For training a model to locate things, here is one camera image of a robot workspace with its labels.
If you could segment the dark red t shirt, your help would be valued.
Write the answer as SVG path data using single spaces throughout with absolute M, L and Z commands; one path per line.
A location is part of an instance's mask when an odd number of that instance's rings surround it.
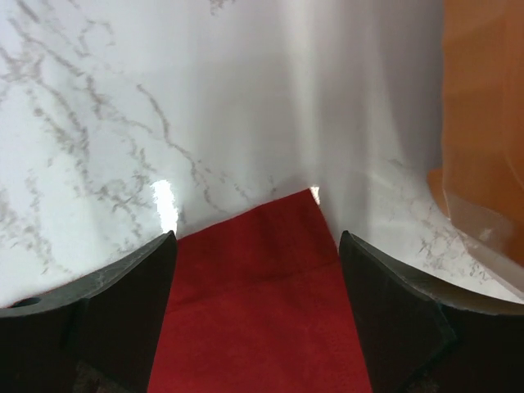
M 310 190 L 178 242 L 151 392 L 368 392 L 335 242 Z

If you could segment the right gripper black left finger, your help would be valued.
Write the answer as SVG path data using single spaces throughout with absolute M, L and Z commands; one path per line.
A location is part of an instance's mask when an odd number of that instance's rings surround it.
M 3 392 L 145 392 L 177 259 L 167 232 L 113 264 L 1 310 Z

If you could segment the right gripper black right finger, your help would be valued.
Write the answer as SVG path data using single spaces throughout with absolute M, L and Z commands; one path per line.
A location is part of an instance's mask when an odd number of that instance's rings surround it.
M 339 255 L 375 392 L 521 392 L 523 306 L 456 286 L 344 231 Z

